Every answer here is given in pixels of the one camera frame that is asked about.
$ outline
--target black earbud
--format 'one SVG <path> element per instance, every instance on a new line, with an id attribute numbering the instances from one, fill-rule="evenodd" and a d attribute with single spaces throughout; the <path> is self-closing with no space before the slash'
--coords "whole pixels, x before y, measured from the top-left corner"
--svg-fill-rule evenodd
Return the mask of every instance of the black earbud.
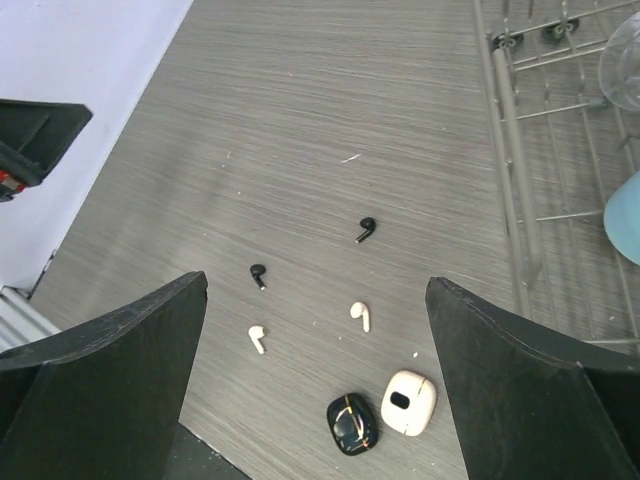
<path id="1" fill-rule="evenodd" d="M 376 231 L 376 221 L 371 217 L 366 217 L 360 220 L 360 226 L 365 229 L 365 232 L 356 238 L 356 243 L 362 243 L 365 238 Z"/>
<path id="2" fill-rule="evenodd" d="M 251 272 L 251 276 L 253 277 L 255 282 L 260 287 L 260 290 L 264 290 L 265 288 L 267 288 L 264 282 L 262 281 L 262 279 L 260 278 L 262 275 L 267 273 L 267 269 L 265 268 L 264 265 L 260 265 L 259 263 L 256 263 L 255 265 L 251 265 L 251 268 L 249 268 L 249 271 Z"/>

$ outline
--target black panel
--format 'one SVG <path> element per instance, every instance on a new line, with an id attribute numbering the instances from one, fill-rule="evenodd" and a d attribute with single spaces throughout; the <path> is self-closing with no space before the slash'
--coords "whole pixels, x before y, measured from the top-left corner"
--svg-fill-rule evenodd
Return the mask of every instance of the black panel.
<path id="1" fill-rule="evenodd" d="M 640 478 L 637 359 L 447 279 L 431 279 L 427 310 L 470 480 Z"/>
<path id="2" fill-rule="evenodd" d="M 0 478 L 161 479 L 206 286 L 203 273 L 184 275 L 127 307 L 2 355 L 0 419 L 15 415 L 0 432 Z M 36 371 L 26 395 L 26 380 L 15 377 L 25 369 Z"/>
<path id="3" fill-rule="evenodd" d="M 0 100 L 0 170 L 39 185 L 91 116 L 84 105 Z"/>

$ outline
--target black object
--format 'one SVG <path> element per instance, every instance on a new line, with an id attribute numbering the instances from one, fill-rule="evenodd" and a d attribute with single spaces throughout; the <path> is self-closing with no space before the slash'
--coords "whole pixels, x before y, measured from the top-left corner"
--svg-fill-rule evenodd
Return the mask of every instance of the black object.
<path id="1" fill-rule="evenodd" d="M 470 480 L 637 480 L 640 362 L 432 278 L 427 310 Z"/>
<path id="2" fill-rule="evenodd" d="M 264 265 L 260 265 L 259 263 L 256 263 L 255 265 L 251 265 L 251 268 L 249 268 L 249 271 L 251 272 L 251 276 L 253 277 L 255 282 L 258 284 L 258 287 L 260 287 L 260 290 L 264 290 L 265 288 L 267 288 L 267 286 L 264 284 L 264 282 L 260 278 L 262 275 L 267 273 L 267 269 L 265 268 Z"/>
<path id="3" fill-rule="evenodd" d="M 84 105 L 0 99 L 0 201 L 40 185 L 91 117 Z"/>
<path id="4" fill-rule="evenodd" d="M 249 477 L 178 424 L 163 480 L 249 480 Z"/>
<path id="5" fill-rule="evenodd" d="M 569 20 L 564 26 L 562 25 L 562 22 L 557 22 L 553 25 L 549 25 L 548 27 L 543 28 L 540 31 L 540 36 L 545 42 L 555 45 L 566 38 L 567 32 L 573 33 L 578 29 L 579 26 L 579 18 Z"/>
<path id="6" fill-rule="evenodd" d="M 161 479 L 206 287 L 189 273 L 0 355 L 0 479 Z"/>
<path id="7" fill-rule="evenodd" d="M 342 453 L 359 455 L 378 443 L 378 426 L 367 401 L 357 393 L 335 399 L 327 408 L 333 440 Z"/>
<path id="8" fill-rule="evenodd" d="M 376 221 L 371 217 L 365 217 L 360 220 L 360 226 L 365 229 L 365 232 L 356 238 L 356 243 L 362 243 L 366 238 L 369 238 L 373 232 L 376 231 Z"/>
<path id="9" fill-rule="evenodd" d="M 493 40 L 491 40 L 491 51 L 498 50 L 499 48 L 516 50 L 524 43 L 524 34 L 519 33 L 516 35 L 509 35 L 509 39 L 507 40 L 504 32 L 500 32 L 494 35 Z"/>

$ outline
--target wireless earbud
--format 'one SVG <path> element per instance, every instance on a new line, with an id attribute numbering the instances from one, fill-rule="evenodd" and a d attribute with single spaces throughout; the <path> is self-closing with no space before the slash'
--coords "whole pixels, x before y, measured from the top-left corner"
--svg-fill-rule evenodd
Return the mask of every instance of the wireless earbud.
<path id="1" fill-rule="evenodd" d="M 258 353 L 262 355 L 264 353 L 264 347 L 260 343 L 260 339 L 264 338 L 264 327 L 261 325 L 254 325 L 249 329 L 249 338 L 258 350 Z"/>
<path id="2" fill-rule="evenodd" d="M 264 290 L 265 288 L 267 288 L 267 286 L 264 284 L 264 282 L 260 278 L 262 275 L 267 273 L 267 269 L 265 268 L 264 265 L 260 265 L 259 263 L 255 265 L 251 265 L 251 268 L 249 268 L 249 271 L 251 272 L 251 276 L 253 277 L 255 282 L 260 287 L 260 290 Z"/>
<path id="3" fill-rule="evenodd" d="M 365 229 L 365 232 L 356 238 L 356 243 L 362 243 L 365 238 L 368 238 L 376 231 L 376 221 L 371 217 L 365 217 L 360 220 L 360 226 Z"/>
<path id="4" fill-rule="evenodd" d="M 362 317 L 362 329 L 365 332 L 369 332 L 371 330 L 371 324 L 369 323 L 369 309 L 362 302 L 356 302 L 351 305 L 351 318 L 360 318 Z"/>

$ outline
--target wire rack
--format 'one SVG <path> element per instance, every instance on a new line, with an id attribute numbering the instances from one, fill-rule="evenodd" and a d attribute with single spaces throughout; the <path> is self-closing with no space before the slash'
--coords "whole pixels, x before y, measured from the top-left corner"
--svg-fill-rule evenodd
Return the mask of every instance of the wire rack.
<path id="1" fill-rule="evenodd" d="M 640 1 L 472 2 L 518 313 L 637 353 L 640 268 L 602 214 L 638 168 L 640 116 L 607 102 L 597 67 Z"/>

